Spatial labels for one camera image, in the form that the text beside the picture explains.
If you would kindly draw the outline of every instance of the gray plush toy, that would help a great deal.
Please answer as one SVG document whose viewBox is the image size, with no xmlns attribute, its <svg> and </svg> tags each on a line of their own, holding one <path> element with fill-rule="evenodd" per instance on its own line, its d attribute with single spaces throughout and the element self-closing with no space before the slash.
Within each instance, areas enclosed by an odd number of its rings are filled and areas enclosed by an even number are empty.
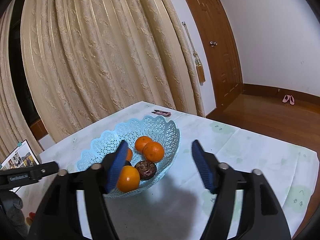
<svg viewBox="0 0 320 240">
<path fill-rule="evenodd" d="M 2 208 L 9 218 L 12 225 L 24 238 L 27 238 L 28 227 L 25 224 L 25 218 L 21 211 L 23 208 L 22 199 L 12 191 L 0 191 Z"/>
</svg>

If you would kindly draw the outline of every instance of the door knob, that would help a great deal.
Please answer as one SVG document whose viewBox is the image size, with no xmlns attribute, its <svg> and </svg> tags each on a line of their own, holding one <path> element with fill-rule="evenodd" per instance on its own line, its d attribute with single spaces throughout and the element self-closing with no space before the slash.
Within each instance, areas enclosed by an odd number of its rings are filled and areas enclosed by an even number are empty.
<svg viewBox="0 0 320 240">
<path fill-rule="evenodd" d="M 217 45 L 218 45 L 217 42 L 210 41 L 210 46 L 211 46 L 211 47 L 214 47 L 214 46 L 217 46 Z"/>
</svg>

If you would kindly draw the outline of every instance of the wooden door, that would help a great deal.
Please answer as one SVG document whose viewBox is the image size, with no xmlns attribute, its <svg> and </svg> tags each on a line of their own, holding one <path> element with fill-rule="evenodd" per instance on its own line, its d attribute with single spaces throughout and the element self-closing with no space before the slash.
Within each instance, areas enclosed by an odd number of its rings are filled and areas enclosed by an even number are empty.
<svg viewBox="0 0 320 240">
<path fill-rule="evenodd" d="M 223 110 L 243 91 L 240 61 L 230 23 L 220 0 L 186 1 L 207 56 L 217 109 Z"/>
</svg>

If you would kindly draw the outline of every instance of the gold striped curtain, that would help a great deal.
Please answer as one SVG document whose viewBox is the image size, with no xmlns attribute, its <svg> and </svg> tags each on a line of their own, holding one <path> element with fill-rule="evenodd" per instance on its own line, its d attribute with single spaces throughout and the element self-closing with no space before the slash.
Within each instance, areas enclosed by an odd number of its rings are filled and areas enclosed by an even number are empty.
<svg viewBox="0 0 320 240">
<path fill-rule="evenodd" d="M 11 79 L 8 43 L 14 1 L 0 19 L 0 162 L 25 139 L 35 154 L 42 152 L 22 115 Z"/>
<path fill-rule="evenodd" d="M 139 101 L 204 116 L 170 0 L 26 0 L 21 47 L 54 141 Z"/>
</svg>

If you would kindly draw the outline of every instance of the pink slippers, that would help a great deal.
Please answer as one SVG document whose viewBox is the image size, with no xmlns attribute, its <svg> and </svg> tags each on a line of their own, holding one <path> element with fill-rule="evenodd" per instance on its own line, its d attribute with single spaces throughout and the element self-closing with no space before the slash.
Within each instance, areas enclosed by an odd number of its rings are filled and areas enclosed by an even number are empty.
<svg viewBox="0 0 320 240">
<path fill-rule="evenodd" d="M 290 105 L 294 105 L 294 98 L 293 96 L 289 96 L 289 95 L 285 95 L 282 102 L 286 103 L 286 102 L 290 102 Z"/>
</svg>

